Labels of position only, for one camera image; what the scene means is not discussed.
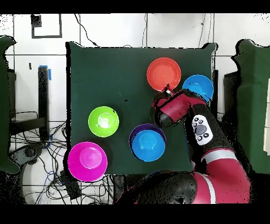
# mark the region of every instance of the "red bowl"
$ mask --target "red bowl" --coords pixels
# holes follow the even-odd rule
[[[161,92],[169,84],[171,89],[177,87],[181,79],[179,65],[171,58],[155,59],[147,69],[147,81],[149,85]]]

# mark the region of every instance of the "floor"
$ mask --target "floor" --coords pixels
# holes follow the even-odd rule
[[[149,13],[147,30],[145,29],[145,15],[145,13],[140,13],[77,14],[76,16],[87,30],[88,38],[98,46],[124,46],[128,44],[136,48],[146,45],[161,48],[201,48],[207,42],[217,43],[215,69],[219,71],[219,118],[224,113],[223,76],[237,70],[235,63],[230,58],[236,53],[236,43],[241,39],[251,39],[262,46],[270,45],[269,14]],[[51,80],[49,80],[50,128],[57,127],[66,121],[65,42],[74,41],[82,46],[93,46],[87,39],[83,27],[79,26],[74,14],[62,14],[61,16],[62,38],[32,39],[31,17],[29,14],[0,15],[0,35],[12,36],[17,42],[6,50],[8,66],[15,69],[17,74],[17,112],[38,111],[37,69],[40,65],[46,65],[51,69]],[[41,14],[41,17],[42,27],[35,28],[35,35],[59,35],[59,15]],[[270,96],[267,100],[268,105],[270,105]],[[267,107],[267,111],[270,117],[270,106]],[[35,113],[17,114],[16,119],[29,119],[35,116]],[[31,137],[35,136],[34,133],[26,133],[26,137],[29,139],[34,139]],[[12,143],[11,151],[24,144],[22,143],[24,142],[23,137],[18,135],[13,137],[14,141],[15,137],[17,139],[16,143]],[[53,135],[53,139],[58,142],[65,141],[61,129]],[[270,145],[269,139],[270,122],[266,122],[265,145]],[[60,146],[60,143],[51,145],[52,150],[57,146]],[[63,155],[64,152],[65,149],[61,148],[58,154]],[[52,159],[47,150],[43,151],[41,158],[45,163],[46,170],[52,171]],[[62,170],[62,157],[58,155],[56,158],[59,161],[59,170]],[[26,167],[23,178],[24,195],[41,192],[49,182],[43,163],[38,159],[36,164]],[[99,186],[100,183],[91,186],[80,183],[80,187],[86,195],[97,194],[99,188],[93,185]],[[28,194],[26,202],[29,204],[35,203],[38,196],[39,193]],[[107,201],[107,198],[108,195],[105,194],[100,200]],[[77,204],[76,200],[71,202],[68,198],[65,198],[64,201],[69,204]],[[91,201],[91,198],[85,198],[83,203],[90,203]],[[48,199],[44,195],[40,199],[40,203],[63,204],[64,202],[61,199]]]

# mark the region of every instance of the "blue bowl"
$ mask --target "blue bowl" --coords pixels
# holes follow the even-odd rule
[[[163,155],[165,141],[154,130],[142,130],[133,138],[131,150],[138,159],[144,162],[152,162]]]
[[[207,102],[212,99],[214,86],[210,79],[201,74],[195,74],[187,78],[182,89],[189,89],[198,95],[201,95]]]

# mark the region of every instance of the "table surface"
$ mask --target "table surface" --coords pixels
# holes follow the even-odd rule
[[[148,174],[156,170],[191,171],[188,143],[182,123],[163,129],[167,145],[163,156],[153,162],[135,158],[129,135],[138,125],[150,122],[154,96],[146,78],[149,64],[161,57],[174,59],[181,68],[177,88],[193,74],[211,79],[211,55],[215,44],[204,49],[82,48],[71,49],[71,146],[79,142],[100,145],[108,158],[106,174]],[[88,127],[90,112],[100,106],[113,108],[119,128],[111,136],[95,136]]]

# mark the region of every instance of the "purple bowl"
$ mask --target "purple bowl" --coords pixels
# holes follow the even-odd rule
[[[155,132],[157,132],[158,134],[160,134],[165,142],[165,145],[166,145],[166,137],[165,137],[165,134],[164,132],[158,128],[157,126],[155,126],[154,124],[142,124],[142,125],[139,125],[137,126],[136,128],[133,129],[133,131],[130,133],[130,136],[129,136],[129,147],[132,149],[131,147],[131,144],[132,144],[132,141],[134,139],[134,137],[139,133],[141,132],[142,130],[154,130]]]

